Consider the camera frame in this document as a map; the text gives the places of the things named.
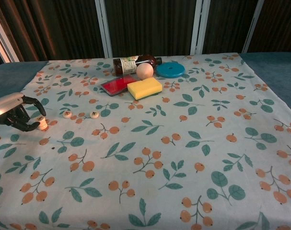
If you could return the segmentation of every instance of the bottle label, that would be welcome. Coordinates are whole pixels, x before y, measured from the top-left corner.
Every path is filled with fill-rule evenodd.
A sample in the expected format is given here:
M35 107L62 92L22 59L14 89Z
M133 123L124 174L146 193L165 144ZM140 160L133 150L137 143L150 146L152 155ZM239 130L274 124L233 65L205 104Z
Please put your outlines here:
M120 58L123 74L135 73L137 71L137 59L138 56Z

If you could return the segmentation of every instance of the robot finger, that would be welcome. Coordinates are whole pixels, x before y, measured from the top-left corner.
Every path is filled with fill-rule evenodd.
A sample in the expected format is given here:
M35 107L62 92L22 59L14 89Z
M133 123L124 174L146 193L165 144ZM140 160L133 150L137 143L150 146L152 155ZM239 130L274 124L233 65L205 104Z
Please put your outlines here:
M31 125L28 125L18 118L8 118L8 120L11 122L12 127L17 128L23 132L35 130L40 125L40 122L34 122Z
M46 112L43 105L36 98L23 96L22 99L23 99L23 103L25 104L34 104L34 106L38 108L40 113L43 116L46 116Z

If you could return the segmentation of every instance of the brown bottle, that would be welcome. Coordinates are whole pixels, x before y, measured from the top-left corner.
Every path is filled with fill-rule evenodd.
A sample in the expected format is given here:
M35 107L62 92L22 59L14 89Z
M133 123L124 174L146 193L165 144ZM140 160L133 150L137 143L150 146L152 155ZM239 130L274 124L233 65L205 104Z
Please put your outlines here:
M135 73L137 66L141 63L149 63L153 68L162 64L161 57L152 55L140 55L132 57L122 57L113 60L114 70L117 76Z

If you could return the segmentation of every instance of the white game piece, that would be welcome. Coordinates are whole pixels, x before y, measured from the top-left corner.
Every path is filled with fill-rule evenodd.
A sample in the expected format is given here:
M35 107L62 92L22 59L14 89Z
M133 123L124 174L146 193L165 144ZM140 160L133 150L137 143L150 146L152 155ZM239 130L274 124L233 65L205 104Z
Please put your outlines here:
M70 118L72 116L72 112L71 111L64 111L64 113L63 113L63 117L64 118Z
M39 130L43 130L47 128L47 123L45 121L45 117L44 116L39 116L35 119L35 121L40 122L40 125L37 127L37 129Z
M90 112L90 117L91 117L92 119L96 119L96 118L98 118L98 117L99 117L99 112L95 112L95 111Z
M45 125L43 125L43 126L39 126L37 129L39 129L39 130L43 130L43 129L46 129L47 128L47 124L46 124L46 122L45 122Z

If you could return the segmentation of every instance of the teal cloth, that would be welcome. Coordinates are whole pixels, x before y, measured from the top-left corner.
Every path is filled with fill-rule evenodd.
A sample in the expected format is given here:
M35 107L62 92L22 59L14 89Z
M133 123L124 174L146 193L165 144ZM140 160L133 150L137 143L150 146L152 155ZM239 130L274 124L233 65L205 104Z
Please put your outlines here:
M247 53L240 56L291 109L291 53Z
M0 97L20 92L47 61L13 62L0 65Z

